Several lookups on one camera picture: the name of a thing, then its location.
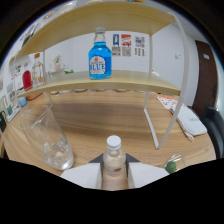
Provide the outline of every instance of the bottle label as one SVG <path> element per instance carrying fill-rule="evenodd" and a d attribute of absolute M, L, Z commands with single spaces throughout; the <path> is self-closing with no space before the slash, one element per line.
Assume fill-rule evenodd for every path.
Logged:
<path fill-rule="evenodd" d="M 97 74 L 105 74 L 106 72 L 106 62 L 104 58 L 100 56 L 94 56 L 90 59 L 90 73 L 92 75 L 97 75 Z"/>
<path fill-rule="evenodd" d="M 105 166 L 105 169 L 110 176 L 118 176 L 124 171 L 124 165 L 117 169 L 109 169 Z"/>

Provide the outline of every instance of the shelf board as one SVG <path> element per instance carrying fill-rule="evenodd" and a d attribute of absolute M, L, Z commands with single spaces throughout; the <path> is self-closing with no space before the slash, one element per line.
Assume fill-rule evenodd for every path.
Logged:
<path fill-rule="evenodd" d="M 173 16 L 142 4 L 103 2 L 75 8 L 50 21 L 23 46 L 17 58 L 43 52 L 70 38 L 94 33 L 96 27 L 106 31 L 132 31 L 153 35 L 174 23 Z"/>
<path fill-rule="evenodd" d="M 53 77 L 48 79 L 47 84 L 20 93 L 18 97 L 69 89 L 129 89 L 180 95 L 178 87 L 154 74 L 115 70 L 110 79 L 91 80 L 88 71 Z"/>

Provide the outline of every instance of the bottle neck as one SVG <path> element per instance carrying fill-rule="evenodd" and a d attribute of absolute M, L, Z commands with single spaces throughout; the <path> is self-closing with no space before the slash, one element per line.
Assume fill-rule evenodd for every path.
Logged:
<path fill-rule="evenodd" d="M 106 38 L 104 36 L 104 33 L 96 33 L 94 38 L 94 44 L 100 44 L 100 45 L 106 45 Z"/>

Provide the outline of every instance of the blue bottle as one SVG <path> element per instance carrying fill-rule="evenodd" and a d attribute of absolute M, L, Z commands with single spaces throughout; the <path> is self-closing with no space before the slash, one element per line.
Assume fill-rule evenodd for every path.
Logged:
<path fill-rule="evenodd" d="M 95 29 L 94 47 L 89 51 L 89 77 L 90 79 L 111 78 L 112 53 L 106 46 L 105 29 Z"/>

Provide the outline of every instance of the drinking glass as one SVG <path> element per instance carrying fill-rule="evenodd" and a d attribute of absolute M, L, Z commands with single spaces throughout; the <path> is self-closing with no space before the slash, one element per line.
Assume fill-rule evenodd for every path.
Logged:
<path fill-rule="evenodd" d="M 71 146 L 49 106 L 41 105 L 30 110 L 20 126 L 30 145 L 49 166 L 65 170 L 73 165 Z"/>

